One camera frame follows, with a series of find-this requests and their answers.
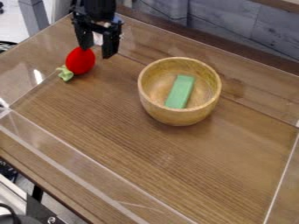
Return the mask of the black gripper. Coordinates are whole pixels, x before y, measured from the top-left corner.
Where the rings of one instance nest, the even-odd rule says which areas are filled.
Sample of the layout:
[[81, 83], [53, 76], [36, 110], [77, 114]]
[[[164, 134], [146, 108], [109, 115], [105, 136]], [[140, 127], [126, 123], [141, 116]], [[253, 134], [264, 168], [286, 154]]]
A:
[[72, 12], [72, 24], [74, 28], [78, 46], [88, 50], [93, 46], [93, 34], [102, 34], [101, 55], [104, 59], [117, 53], [120, 34], [122, 31], [122, 20], [112, 14], [110, 17], [92, 17], [82, 9]]

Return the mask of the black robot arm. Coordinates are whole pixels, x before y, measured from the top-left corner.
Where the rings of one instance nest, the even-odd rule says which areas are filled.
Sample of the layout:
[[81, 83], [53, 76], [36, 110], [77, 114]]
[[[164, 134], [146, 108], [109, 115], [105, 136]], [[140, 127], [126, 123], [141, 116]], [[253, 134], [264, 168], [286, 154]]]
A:
[[102, 37], [101, 57], [110, 58], [120, 45], [122, 21], [116, 15], [116, 0], [78, 0], [72, 8], [72, 24], [78, 46], [88, 50], [94, 45], [93, 33]]

